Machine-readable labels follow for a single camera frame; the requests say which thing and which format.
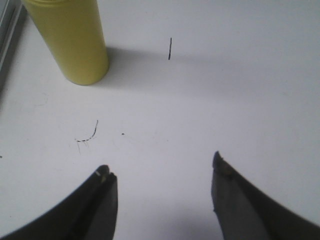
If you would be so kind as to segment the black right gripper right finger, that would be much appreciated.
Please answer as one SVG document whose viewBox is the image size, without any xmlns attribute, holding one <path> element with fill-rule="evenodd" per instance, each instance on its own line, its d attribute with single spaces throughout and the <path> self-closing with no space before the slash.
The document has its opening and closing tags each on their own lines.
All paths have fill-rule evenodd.
<svg viewBox="0 0 320 240">
<path fill-rule="evenodd" d="M 211 197 L 225 240 L 318 240 L 320 227 L 255 187 L 217 151 Z"/>
</svg>

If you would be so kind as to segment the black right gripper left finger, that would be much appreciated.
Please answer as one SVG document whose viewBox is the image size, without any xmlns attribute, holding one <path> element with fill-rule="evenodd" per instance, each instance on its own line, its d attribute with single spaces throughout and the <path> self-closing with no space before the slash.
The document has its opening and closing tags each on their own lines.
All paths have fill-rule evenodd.
<svg viewBox="0 0 320 240">
<path fill-rule="evenodd" d="M 58 205 L 2 239 L 112 240 L 117 214 L 117 177 L 101 165 Z"/>
</svg>

